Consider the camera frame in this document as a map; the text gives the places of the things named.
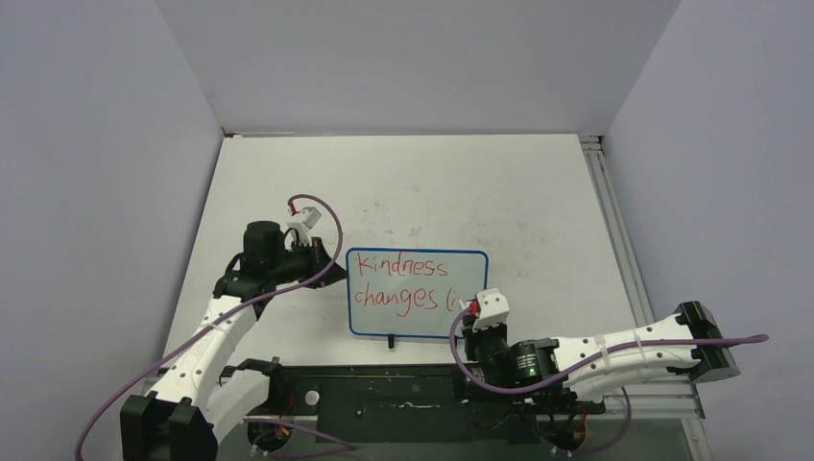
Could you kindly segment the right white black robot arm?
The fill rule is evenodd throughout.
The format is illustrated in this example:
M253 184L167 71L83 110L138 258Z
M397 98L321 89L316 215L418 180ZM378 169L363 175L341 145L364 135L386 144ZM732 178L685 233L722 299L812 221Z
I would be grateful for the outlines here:
M556 411L600 401L610 390L650 379L687 376L711 382L739 376L731 348L765 341L726 337L708 309L680 304L649 325L580 337L527 340L509 346L509 309L502 297L462 305L449 328L449 349L461 375L462 398L477 394L516 400L543 395Z

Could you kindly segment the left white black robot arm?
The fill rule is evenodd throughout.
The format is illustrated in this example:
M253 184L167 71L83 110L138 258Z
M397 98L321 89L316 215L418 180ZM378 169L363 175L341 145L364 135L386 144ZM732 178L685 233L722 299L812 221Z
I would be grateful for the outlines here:
M271 414L286 400L272 378L274 361L249 360L237 378L217 381L237 345L280 292L317 289L346 278L319 237L311 235L316 210L295 213L286 230L271 221L247 225L243 250L216 282L196 334L144 396L130 396L120 411L127 460L214 460L220 443L253 408Z

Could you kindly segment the blue framed whiteboard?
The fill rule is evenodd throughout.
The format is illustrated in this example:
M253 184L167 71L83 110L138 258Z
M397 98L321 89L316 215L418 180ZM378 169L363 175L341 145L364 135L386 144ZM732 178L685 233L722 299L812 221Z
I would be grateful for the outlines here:
M346 253L348 327L358 336L443 338L486 289L480 250L353 247Z

